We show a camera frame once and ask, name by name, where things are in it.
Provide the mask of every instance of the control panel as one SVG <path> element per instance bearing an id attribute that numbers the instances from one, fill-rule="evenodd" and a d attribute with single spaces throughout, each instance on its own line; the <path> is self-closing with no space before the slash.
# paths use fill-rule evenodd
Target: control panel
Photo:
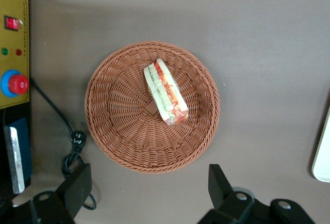
<path id="1" fill-rule="evenodd" d="M 0 109 L 29 102 L 28 4 L 0 0 Z"/>

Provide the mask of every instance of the cucumber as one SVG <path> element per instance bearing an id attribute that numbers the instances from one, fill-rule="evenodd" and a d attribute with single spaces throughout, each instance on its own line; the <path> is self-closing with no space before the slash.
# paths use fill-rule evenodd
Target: cucumber
<path id="1" fill-rule="evenodd" d="M 150 70 L 151 78 L 153 79 L 153 81 L 160 93 L 160 96 L 164 102 L 165 109 L 167 111 L 173 110 L 173 104 L 168 96 L 168 93 L 167 93 L 164 85 L 162 84 L 162 82 L 159 78 L 155 65 L 154 64 L 149 65 L 149 70 Z"/>
<path id="2" fill-rule="evenodd" d="M 149 90 L 151 91 L 151 94 L 152 94 L 154 101 L 157 105 L 157 108 L 159 110 L 160 116 L 162 117 L 162 119 L 164 121 L 166 121 L 170 118 L 170 116 L 169 116 L 168 112 L 166 111 L 165 105 L 160 96 L 160 93 L 157 90 L 157 87 L 156 87 L 154 81 L 152 80 L 152 77 L 151 77 L 150 71 L 149 71 L 149 67 L 144 68 L 143 72 L 144 72 L 144 77 L 148 84 Z"/>

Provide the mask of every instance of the black cable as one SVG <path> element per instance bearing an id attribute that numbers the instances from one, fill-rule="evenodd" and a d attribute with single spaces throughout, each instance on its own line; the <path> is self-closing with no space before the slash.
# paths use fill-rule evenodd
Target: black cable
<path id="1" fill-rule="evenodd" d="M 63 160 L 62 165 L 62 173 L 65 178 L 67 178 L 71 174 L 70 166 L 75 162 L 78 161 L 79 164 L 84 164 L 85 162 L 80 157 L 81 152 L 83 151 L 83 147 L 86 144 L 86 134 L 82 131 L 72 131 L 72 128 L 65 118 L 65 116 L 62 114 L 62 112 L 55 106 L 55 104 L 46 96 L 46 94 L 40 89 L 40 87 L 36 84 L 36 82 L 30 78 L 30 83 L 33 85 L 33 87 L 40 93 L 40 95 L 48 102 L 48 104 L 56 111 L 56 113 L 61 117 L 63 122 L 66 124 L 70 135 L 71 135 L 71 154 L 66 156 Z M 96 209 L 96 200 L 93 197 L 92 194 L 89 194 L 89 198 L 93 202 L 93 206 L 88 206 L 86 204 L 83 204 L 83 207 L 88 210 L 94 210 Z"/>
<path id="2" fill-rule="evenodd" d="M 60 118 L 63 120 L 63 122 L 66 124 L 70 135 L 73 134 L 72 128 L 65 118 L 65 116 L 62 114 L 62 112 L 55 106 L 55 104 L 46 96 L 46 94 L 39 88 L 39 86 L 36 84 L 36 82 L 30 78 L 30 84 L 33 85 L 33 87 L 40 93 L 40 95 L 48 102 L 48 104 L 56 111 L 56 113 L 60 116 Z"/>

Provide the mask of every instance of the wrapped sandwich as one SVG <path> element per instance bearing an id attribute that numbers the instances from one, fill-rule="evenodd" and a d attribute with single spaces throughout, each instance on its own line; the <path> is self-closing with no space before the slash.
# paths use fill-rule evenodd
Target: wrapped sandwich
<path id="1" fill-rule="evenodd" d="M 144 68 L 144 76 L 162 119 L 178 125 L 188 119 L 188 106 L 162 59 Z"/>

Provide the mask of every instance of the woven basket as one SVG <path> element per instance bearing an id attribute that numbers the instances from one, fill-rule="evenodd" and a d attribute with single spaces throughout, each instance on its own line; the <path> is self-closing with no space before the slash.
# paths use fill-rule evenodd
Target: woven basket
<path id="1" fill-rule="evenodd" d="M 184 124 L 167 126 L 148 90 L 143 68 L 161 58 L 189 107 Z M 199 157 L 218 126 L 220 102 L 207 69 L 188 51 L 163 42 L 126 46 L 106 58 L 92 75 L 85 113 L 99 148 L 118 164 L 162 173 Z"/>

